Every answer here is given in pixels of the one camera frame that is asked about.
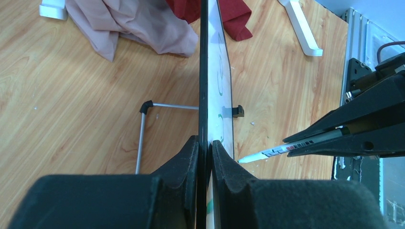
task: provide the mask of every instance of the metal rod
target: metal rod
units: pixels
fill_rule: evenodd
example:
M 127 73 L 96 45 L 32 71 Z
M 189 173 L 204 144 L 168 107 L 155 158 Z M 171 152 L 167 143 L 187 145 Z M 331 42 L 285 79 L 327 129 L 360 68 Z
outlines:
M 139 174 L 140 158 L 142 156 L 143 132 L 144 132 L 144 129 L 145 129 L 145 119 L 146 119 L 146 115 L 144 113 L 142 113 L 142 119 L 140 121 L 140 134 L 139 134 L 139 144 L 138 144 L 137 167 L 135 169 L 135 174 Z
M 197 107 L 197 106 L 183 106 L 183 105 L 175 105 L 175 104 L 159 104 L 159 103 L 153 103 L 153 106 L 164 106 L 164 107 L 172 107 L 172 108 L 198 110 L 198 107 Z

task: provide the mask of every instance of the fabric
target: fabric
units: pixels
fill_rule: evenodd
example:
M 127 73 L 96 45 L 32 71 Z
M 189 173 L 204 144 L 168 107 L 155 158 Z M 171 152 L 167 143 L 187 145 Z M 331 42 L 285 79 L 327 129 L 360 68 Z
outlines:
M 158 54 L 191 56 L 198 36 L 164 0 L 66 0 L 66 9 L 94 50 L 113 61 L 118 36 L 150 45 Z
M 252 14 L 243 0 L 218 0 L 225 31 L 235 41 L 251 38 L 246 23 Z M 201 0 L 166 0 L 174 15 L 192 23 L 201 16 Z

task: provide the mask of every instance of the screw hole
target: screw hole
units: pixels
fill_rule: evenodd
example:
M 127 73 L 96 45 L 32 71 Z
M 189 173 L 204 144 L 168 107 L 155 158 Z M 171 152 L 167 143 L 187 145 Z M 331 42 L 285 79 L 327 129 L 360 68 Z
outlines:
M 363 142 L 362 144 L 362 149 L 363 150 L 373 150 L 374 149 L 374 145 L 372 142 Z

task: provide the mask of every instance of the black cable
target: black cable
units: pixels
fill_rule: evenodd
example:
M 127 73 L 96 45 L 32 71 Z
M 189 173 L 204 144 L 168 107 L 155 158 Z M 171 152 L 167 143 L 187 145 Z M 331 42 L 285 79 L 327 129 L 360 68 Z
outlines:
M 381 47 L 378 48 L 378 50 L 377 50 L 377 62 L 378 62 L 378 63 L 381 62 L 381 50 L 382 50 L 383 48 L 385 48 L 385 47 L 392 46 L 392 45 L 405 45 L 405 41 L 401 41 L 401 42 L 390 42 L 390 43 L 381 45 Z

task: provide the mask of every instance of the pink cloth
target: pink cloth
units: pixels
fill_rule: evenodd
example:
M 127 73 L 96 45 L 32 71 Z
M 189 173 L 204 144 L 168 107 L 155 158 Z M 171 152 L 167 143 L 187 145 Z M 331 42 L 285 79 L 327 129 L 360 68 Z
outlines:
M 66 9 L 94 50 L 113 61 L 118 36 L 150 45 L 158 54 L 191 56 L 198 36 L 165 0 L 66 0 Z

